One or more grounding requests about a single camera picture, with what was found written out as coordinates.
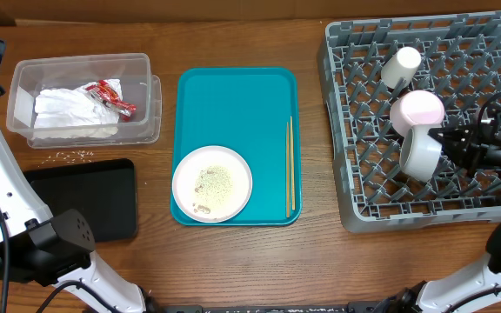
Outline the grey small saucer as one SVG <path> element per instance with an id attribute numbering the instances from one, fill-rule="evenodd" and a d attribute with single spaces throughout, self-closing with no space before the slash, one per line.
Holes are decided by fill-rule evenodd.
<path id="1" fill-rule="evenodd" d="M 438 166 L 442 145 L 429 135 L 436 124 L 412 126 L 405 135 L 399 157 L 399 166 L 406 175 L 427 183 Z"/>

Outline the pink plastic bowl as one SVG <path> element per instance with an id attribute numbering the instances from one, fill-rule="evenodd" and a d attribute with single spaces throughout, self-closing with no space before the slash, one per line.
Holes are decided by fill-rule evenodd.
<path id="1" fill-rule="evenodd" d="M 444 120 L 442 101 L 426 90 L 406 93 L 391 105 L 390 121 L 393 129 L 402 137 L 418 124 L 440 124 Z"/>

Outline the pale green cup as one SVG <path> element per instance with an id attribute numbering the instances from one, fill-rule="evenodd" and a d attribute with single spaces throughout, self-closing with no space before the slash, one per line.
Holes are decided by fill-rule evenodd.
<path id="1" fill-rule="evenodd" d="M 381 79 L 390 89 L 396 89 L 401 78 L 408 84 L 416 74 L 422 57 L 420 52 L 412 47 L 399 49 L 381 70 Z"/>

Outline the white napkin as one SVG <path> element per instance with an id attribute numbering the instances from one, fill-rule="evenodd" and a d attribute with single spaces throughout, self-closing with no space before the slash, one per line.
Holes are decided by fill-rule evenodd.
<path id="1" fill-rule="evenodd" d="M 123 92 L 121 87 L 121 82 L 119 79 L 106 79 L 96 82 L 87 83 L 77 90 L 88 97 L 89 100 L 93 102 L 93 115 L 95 124 L 117 124 L 119 121 L 120 114 L 107 104 L 100 96 L 96 94 L 96 89 L 101 86 L 108 87 L 113 90 L 120 100 L 123 99 Z"/>
<path id="2" fill-rule="evenodd" d="M 115 124 L 95 124 L 93 102 L 78 90 L 42 90 L 35 100 L 33 137 L 46 138 L 106 138 L 115 135 Z"/>

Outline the red snack wrapper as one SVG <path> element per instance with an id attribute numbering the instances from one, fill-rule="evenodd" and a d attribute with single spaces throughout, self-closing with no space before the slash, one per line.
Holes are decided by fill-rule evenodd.
<path id="1" fill-rule="evenodd" d="M 129 121 L 137 110 L 136 105 L 123 101 L 112 86 L 104 80 L 89 84 L 84 90 L 88 98 L 115 111 L 124 121 Z"/>

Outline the wooden chopstick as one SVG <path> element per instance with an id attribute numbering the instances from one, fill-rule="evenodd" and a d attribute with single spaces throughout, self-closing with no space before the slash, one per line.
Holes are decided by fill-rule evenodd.
<path id="1" fill-rule="evenodd" d="M 286 178 L 286 217 L 291 216 L 291 160 L 290 160 L 290 130 L 289 122 L 285 131 L 285 178 Z"/>
<path id="2" fill-rule="evenodd" d="M 290 116 L 289 124 L 289 145 L 290 145 L 290 167 L 291 167 L 291 210 L 296 209 L 295 195 L 295 164 L 294 164 L 294 132 L 293 132 L 293 117 Z"/>

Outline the large white plate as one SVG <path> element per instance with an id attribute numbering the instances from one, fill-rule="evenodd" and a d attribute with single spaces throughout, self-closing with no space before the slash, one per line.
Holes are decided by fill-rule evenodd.
<path id="1" fill-rule="evenodd" d="M 209 145 L 185 156 L 175 168 L 172 195 L 177 207 L 200 223 L 221 223 L 249 202 L 252 174 L 236 151 Z"/>

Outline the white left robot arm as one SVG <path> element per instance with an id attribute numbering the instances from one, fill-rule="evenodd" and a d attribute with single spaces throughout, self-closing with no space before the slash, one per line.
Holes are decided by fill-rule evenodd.
<path id="1" fill-rule="evenodd" d="M 0 65 L 5 50 L 0 40 Z M 119 276 L 96 252 L 78 210 L 53 215 L 20 170 L 0 129 L 0 310 L 9 284 L 35 281 L 66 290 L 96 312 L 157 312 L 155 299 Z"/>

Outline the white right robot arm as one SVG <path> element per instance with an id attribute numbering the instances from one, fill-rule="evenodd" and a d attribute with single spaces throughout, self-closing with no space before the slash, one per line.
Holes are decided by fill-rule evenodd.
<path id="1" fill-rule="evenodd" d="M 475 123 L 458 127 L 415 125 L 402 144 L 403 173 L 428 181 L 441 155 L 473 177 L 480 170 L 501 176 L 501 91 L 478 111 Z M 423 281 L 380 302 L 377 312 L 474 312 L 501 302 L 501 223 L 491 233 L 485 253 L 454 274 Z"/>

